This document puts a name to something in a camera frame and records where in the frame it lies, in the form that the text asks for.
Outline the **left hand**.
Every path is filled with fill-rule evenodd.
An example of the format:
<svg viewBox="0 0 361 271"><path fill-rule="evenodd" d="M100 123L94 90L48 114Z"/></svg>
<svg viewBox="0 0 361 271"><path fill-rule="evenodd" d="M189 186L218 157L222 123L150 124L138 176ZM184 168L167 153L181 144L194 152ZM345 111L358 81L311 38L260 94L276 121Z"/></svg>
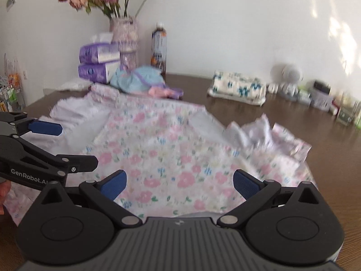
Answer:
<svg viewBox="0 0 361 271"><path fill-rule="evenodd" d="M0 215L4 214L4 201L11 189L11 182L6 180L0 184Z"/></svg>

